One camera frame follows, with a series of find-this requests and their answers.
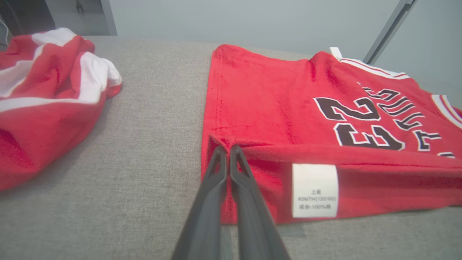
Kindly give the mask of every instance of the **gray wall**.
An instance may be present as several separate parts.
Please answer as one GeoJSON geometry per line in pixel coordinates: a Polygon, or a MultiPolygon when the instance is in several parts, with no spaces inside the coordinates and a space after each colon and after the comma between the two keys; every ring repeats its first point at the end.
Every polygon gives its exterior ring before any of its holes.
{"type": "Polygon", "coordinates": [[[119,36],[363,59],[399,0],[109,0],[119,36]]]}
{"type": "Polygon", "coordinates": [[[462,1],[419,0],[374,66],[406,72],[462,108],[462,1]]]}

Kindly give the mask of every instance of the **white neck tag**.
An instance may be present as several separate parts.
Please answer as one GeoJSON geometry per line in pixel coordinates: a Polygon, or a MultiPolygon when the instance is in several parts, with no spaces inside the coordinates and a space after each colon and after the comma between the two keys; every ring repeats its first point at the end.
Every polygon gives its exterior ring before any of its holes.
{"type": "Polygon", "coordinates": [[[338,206],[335,165],[292,164],[293,217],[336,217],[338,206]]]}

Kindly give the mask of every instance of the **folded red jersey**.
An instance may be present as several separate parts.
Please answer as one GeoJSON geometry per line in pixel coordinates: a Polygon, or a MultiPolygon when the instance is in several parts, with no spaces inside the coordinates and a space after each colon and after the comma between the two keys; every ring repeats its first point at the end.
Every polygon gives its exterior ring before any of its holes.
{"type": "Polygon", "coordinates": [[[114,65],[66,28],[17,36],[0,52],[0,191],[35,176],[79,144],[106,97],[119,93],[114,65]]]}
{"type": "MultiPolygon", "coordinates": [[[[461,111],[404,73],[331,50],[282,61],[219,46],[202,176],[217,145],[240,145],[277,223],[318,219],[292,216],[293,163],[336,166],[337,218],[462,204],[461,111]]],[[[237,222],[230,182],[222,222],[237,222]]]]}

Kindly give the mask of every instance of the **gray table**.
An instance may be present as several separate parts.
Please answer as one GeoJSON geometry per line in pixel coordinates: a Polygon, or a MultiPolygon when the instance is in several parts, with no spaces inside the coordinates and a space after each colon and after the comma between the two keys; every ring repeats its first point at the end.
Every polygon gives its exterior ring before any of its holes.
{"type": "MultiPolygon", "coordinates": [[[[0,193],[0,259],[168,259],[200,182],[216,44],[88,37],[123,77],[91,134],[0,193]]],[[[307,55],[251,51],[296,60],[307,55]]],[[[292,259],[461,259],[462,208],[279,226],[292,259]]],[[[222,259],[238,259],[222,228],[222,259]]]]}

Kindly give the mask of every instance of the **white trim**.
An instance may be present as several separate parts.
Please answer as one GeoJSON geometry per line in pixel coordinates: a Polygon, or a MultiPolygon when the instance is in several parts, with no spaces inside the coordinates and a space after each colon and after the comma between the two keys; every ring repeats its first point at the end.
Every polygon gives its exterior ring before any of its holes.
{"type": "Polygon", "coordinates": [[[459,116],[459,114],[457,114],[457,112],[454,110],[454,108],[451,106],[451,104],[449,104],[449,100],[448,98],[446,97],[446,95],[442,95],[441,96],[441,99],[443,100],[444,104],[446,105],[446,107],[449,109],[449,112],[451,112],[452,116],[454,117],[455,120],[457,120],[458,122],[462,123],[462,118],[461,116],[459,116]]]}
{"type": "Polygon", "coordinates": [[[106,87],[118,86],[122,78],[114,64],[91,52],[80,58],[80,93],[78,99],[44,99],[36,97],[0,100],[0,113],[8,110],[53,103],[97,104],[106,87]]]}
{"type": "Polygon", "coordinates": [[[457,127],[462,129],[462,123],[460,123],[454,115],[457,115],[456,111],[452,108],[449,104],[445,95],[441,95],[441,98],[444,100],[446,105],[448,106],[449,110],[446,109],[443,102],[440,99],[440,95],[432,95],[432,100],[435,103],[436,107],[440,110],[444,117],[446,117],[451,123],[455,124],[457,127]]]}
{"type": "Polygon", "coordinates": [[[32,34],[32,40],[38,45],[34,52],[34,58],[29,61],[17,61],[13,67],[0,70],[0,98],[11,96],[13,91],[24,82],[34,61],[42,54],[45,44],[51,43],[64,46],[75,36],[77,35],[68,28],[59,28],[45,33],[32,34]]]}
{"type": "Polygon", "coordinates": [[[388,71],[388,70],[385,70],[385,69],[381,69],[381,68],[378,68],[378,67],[374,67],[374,66],[365,64],[364,62],[362,62],[360,60],[343,58],[341,56],[339,48],[337,48],[337,47],[330,47],[329,49],[330,49],[330,52],[331,52],[332,56],[334,56],[341,63],[350,64],[350,65],[355,66],[357,68],[360,68],[360,69],[362,69],[364,71],[367,71],[369,73],[372,73],[372,74],[375,74],[375,75],[378,75],[378,76],[381,76],[381,77],[384,77],[384,78],[387,78],[387,79],[403,80],[403,79],[410,78],[404,72],[398,73],[398,72],[388,71]]]}

